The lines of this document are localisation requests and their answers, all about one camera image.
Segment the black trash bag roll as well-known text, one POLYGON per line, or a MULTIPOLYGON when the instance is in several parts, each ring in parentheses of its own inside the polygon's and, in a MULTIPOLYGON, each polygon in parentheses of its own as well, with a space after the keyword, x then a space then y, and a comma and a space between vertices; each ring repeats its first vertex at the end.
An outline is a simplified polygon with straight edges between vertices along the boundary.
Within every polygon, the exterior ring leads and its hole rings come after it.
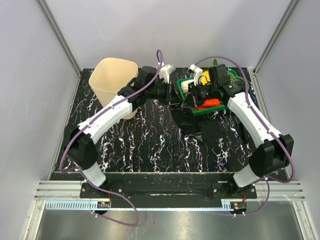
POLYGON ((228 133, 223 123, 208 116, 195 116, 188 107, 182 107, 182 100, 169 107, 177 127, 189 137, 212 147, 220 138, 227 138, 228 133))

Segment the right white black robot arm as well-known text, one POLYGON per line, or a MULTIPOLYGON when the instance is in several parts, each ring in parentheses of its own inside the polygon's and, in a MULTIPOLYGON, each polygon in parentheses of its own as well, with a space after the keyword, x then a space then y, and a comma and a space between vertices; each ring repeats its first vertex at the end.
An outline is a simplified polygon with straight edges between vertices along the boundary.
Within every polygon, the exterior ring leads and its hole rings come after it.
POLYGON ((220 100, 239 118, 256 147, 248 165, 237 171, 228 184, 227 192, 231 197, 239 198, 248 185, 291 164, 293 138, 281 134, 260 112, 248 93, 246 80, 232 81, 224 64, 208 69, 210 81, 206 84, 202 84, 203 70, 200 67, 192 64, 188 71, 193 77, 186 96, 191 106, 196 107, 208 99, 220 100))

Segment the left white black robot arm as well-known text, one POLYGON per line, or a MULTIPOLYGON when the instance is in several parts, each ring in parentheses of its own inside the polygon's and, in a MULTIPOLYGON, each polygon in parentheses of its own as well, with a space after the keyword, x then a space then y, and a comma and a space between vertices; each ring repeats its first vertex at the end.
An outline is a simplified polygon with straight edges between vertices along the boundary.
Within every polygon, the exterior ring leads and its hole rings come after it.
POLYGON ((98 164, 97 141, 120 119, 133 113, 147 99, 166 100, 171 88, 170 75, 173 65, 159 68, 143 66, 115 97, 94 116, 79 123, 69 124, 64 129, 64 152, 62 160, 73 161, 90 182, 91 192, 98 198, 107 195, 107 178, 98 164))

